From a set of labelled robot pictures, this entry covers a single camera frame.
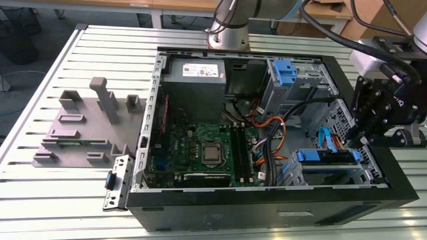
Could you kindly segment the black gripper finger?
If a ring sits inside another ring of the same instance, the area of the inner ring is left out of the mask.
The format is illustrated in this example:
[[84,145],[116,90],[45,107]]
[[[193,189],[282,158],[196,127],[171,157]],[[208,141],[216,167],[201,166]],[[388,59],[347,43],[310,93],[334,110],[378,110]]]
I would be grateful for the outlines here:
[[368,139],[368,144],[374,147],[387,148],[424,148],[424,133],[419,130],[412,136],[407,129],[398,129],[392,136],[374,135]]
[[388,147],[390,138],[384,136],[387,127],[383,119],[387,109],[382,104],[386,79],[371,79],[362,76],[356,79],[350,112],[352,116],[352,127],[344,135],[350,148]]

